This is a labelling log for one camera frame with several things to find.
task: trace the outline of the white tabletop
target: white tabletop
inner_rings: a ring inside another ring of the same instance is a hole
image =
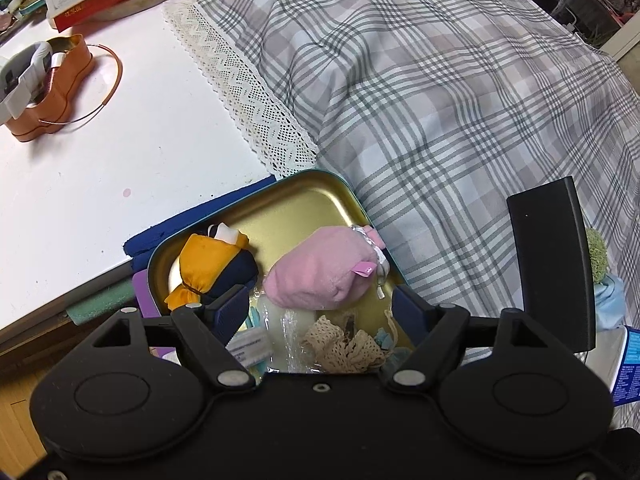
[[[0,126],[0,341],[126,275],[131,236],[268,175],[159,7],[80,29],[120,56],[122,82],[81,126],[25,143]],[[27,27],[0,56],[56,35],[46,22]],[[90,49],[97,66],[76,117],[116,73]]]

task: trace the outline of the plaid tablecloth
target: plaid tablecloth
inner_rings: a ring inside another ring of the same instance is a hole
[[[318,166],[351,184],[425,299],[484,316],[522,307],[505,200],[573,175],[640,326],[640,100],[532,1],[196,8],[308,132]],[[640,426],[630,407],[619,416]]]

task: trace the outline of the metal tin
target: metal tin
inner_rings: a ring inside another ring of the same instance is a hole
[[[154,251],[148,266],[151,297],[162,314],[168,314],[164,298],[169,294],[172,265],[189,236],[199,228],[224,222],[249,238],[260,276],[283,255],[316,229],[329,225],[367,225],[371,222],[348,184],[339,176],[321,170],[306,170],[257,191],[164,240]],[[385,309],[391,303],[393,288],[404,277],[388,251],[390,272],[383,285],[385,297],[379,300],[372,285],[358,301],[338,310],[324,310],[328,319],[337,319],[345,309],[355,312],[356,326],[371,335],[382,327],[388,331]],[[411,347],[399,329],[400,346]]]

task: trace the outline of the yellow and navy fabric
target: yellow and navy fabric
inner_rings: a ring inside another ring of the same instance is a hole
[[[212,303],[234,285],[255,285],[258,266],[246,249],[246,235],[238,232],[235,243],[228,243],[217,239],[211,228],[207,232],[191,235],[180,252],[182,283],[164,300],[170,310],[187,303]]]

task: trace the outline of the pink pouch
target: pink pouch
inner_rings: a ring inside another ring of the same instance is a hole
[[[373,227],[321,227],[271,267],[264,292],[282,308],[338,308],[384,281],[384,248]]]

